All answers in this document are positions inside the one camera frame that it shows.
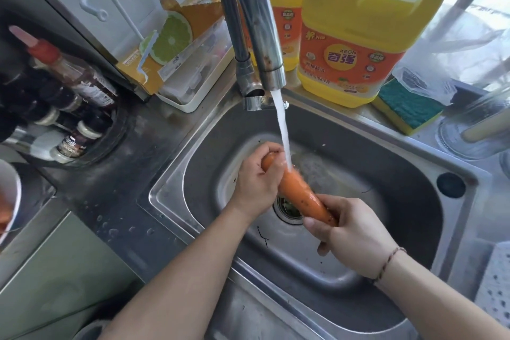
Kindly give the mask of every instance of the person's left hand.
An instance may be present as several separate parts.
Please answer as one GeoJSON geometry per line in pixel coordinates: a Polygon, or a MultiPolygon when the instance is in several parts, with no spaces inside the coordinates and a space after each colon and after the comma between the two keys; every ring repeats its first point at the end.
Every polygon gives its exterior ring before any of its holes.
{"type": "Polygon", "coordinates": [[[266,142],[260,145],[241,164],[236,188],[227,207],[246,215],[250,223],[254,221],[275,201],[286,165],[284,149],[280,144],[266,142]],[[264,172],[262,159],[269,152],[278,152],[278,155],[267,172],[264,172]]]}

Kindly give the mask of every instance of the stainless steel faucet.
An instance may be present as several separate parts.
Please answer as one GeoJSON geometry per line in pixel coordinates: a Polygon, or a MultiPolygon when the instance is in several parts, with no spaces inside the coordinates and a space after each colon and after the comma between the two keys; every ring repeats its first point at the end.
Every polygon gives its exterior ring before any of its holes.
{"type": "Polygon", "coordinates": [[[238,0],[221,0],[236,57],[237,82],[246,110],[271,107],[264,91],[285,86],[285,71],[277,26],[269,0],[239,0],[253,45],[260,79],[254,71],[241,26],[238,0]]]}

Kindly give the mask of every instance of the hand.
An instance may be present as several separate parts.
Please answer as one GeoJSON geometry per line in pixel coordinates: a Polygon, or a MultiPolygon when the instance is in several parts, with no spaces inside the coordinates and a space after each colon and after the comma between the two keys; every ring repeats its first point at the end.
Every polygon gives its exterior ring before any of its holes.
{"type": "Polygon", "coordinates": [[[375,279],[392,251],[398,247],[374,211],[361,199],[317,195],[339,217],[339,227],[304,218],[304,227],[322,243],[317,252],[329,250],[345,266],[375,279]]]}
{"type": "Polygon", "coordinates": [[[243,212],[248,216],[250,223],[254,221],[267,211],[277,198],[278,185],[282,181],[286,164],[283,147],[280,144],[266,142],[260,145],[241,164],[236,188],[227,207],[243,212]],[[281,153],[278,153],[271,167],[264,172],[262,159],[269,152],[281,153]]]}

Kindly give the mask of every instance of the yellow sponge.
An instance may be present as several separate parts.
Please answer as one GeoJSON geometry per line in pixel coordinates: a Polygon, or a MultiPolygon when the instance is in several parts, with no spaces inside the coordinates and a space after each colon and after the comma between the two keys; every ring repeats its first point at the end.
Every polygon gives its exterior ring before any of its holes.
{"type": "Polygon", "coordinates": [[[381,88],[372,105],[408,136],[433,122],[444,109],[432,98],[411,93],[394,78],[381,88]]]}

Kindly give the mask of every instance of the faucet spout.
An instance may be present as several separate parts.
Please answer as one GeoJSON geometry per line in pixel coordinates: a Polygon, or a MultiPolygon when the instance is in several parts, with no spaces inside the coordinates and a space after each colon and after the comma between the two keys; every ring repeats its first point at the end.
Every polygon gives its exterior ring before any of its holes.
{"type": "MultiPolygon", "coordinates": [[[[244,34],[241,26],[241,16],[237,0],[221,0],[225,12],[228,31],[236,54],[236,60],[243,63],[249,60],[244,34]]],[[[277,26],[274,21],[273,9],[269,0],[239,0],[248,33],[252,40],[253,54],[257,61],[258,72],[262,87],[267,91],[275,91],[285,86],[285,71],[283,56],[278,39],[277,26]]],[[[241,92],[254,91],[252,80],[239,81],[241,92]]]]}

